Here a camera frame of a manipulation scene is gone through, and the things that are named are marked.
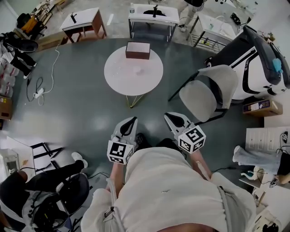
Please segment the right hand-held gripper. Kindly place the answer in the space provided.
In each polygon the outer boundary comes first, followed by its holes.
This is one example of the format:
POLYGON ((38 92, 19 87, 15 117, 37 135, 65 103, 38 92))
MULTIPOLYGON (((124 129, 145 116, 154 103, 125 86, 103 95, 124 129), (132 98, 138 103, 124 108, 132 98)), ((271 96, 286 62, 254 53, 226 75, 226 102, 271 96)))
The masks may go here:
POLYGON ((164 113, 164 119, 182 151, 191 154, 204 146, 205 133, 200 126, 192 123, 186 115, 166 112, 164 113))

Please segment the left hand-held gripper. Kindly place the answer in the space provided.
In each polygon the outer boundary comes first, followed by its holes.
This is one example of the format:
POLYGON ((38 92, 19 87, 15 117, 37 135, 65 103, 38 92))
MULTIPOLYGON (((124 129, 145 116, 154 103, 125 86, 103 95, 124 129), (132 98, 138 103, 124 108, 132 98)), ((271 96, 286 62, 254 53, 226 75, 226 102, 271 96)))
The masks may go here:
POLYGON ((137 123, 137 117, 130 117, 116 125, 107 147, 107 157, 111 162, 128 163, 136 147, 137 123))

